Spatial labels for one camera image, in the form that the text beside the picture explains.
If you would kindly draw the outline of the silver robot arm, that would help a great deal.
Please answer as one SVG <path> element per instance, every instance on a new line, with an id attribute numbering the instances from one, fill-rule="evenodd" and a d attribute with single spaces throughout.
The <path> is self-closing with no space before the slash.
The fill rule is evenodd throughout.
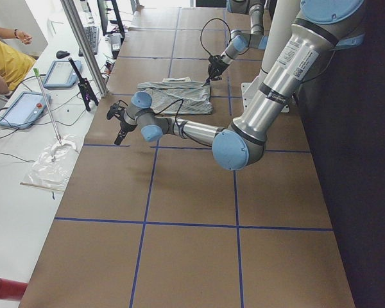
<path id="1" fill-rule="evenodd" d="M 108 118 L 121 129 L 115 140 L 139 128 L 148 142 L 165 134 L 191 139 L 212 148 L 216 162 L 227 170 L 239 170 L 261 159 L 267 131 L 318 57 L 328 51 L 358 46 L 364 38 L 365 1 L 278 1 L 268 36 L 262 34 L 263 1 L 229 1 L 232 13 L 251 18 L 251 31 L 235 31 L 224 52 L 215 57 L 209 78 L 215 78 L 249 47 L 266 46 L 266 66 L 248 87 L 251 100 L 244 112 L 226 128 L 179 117 L 160 117 L 152 109 L 148 93 L 137 92 L 128 106 L 113 104 Z"/>
<path id="2" fill-rule="evenodd" d="M 226 22 L 223 22 L 229 30 L 228 44 L 220 55 L 212 55 L 203 44 L 203 49 L 209 54 L 208 77 L 205 85 L 210 81 L 221 80 L 221 75 L 229 65 L 249 49 L 265 50 L 268 36 L 264 34 L 263 15 L 266 1 L 227 1 L 227 10 L 230 13 L 248 15 L 250 17 L 250 32 L 232 30 Z"/>

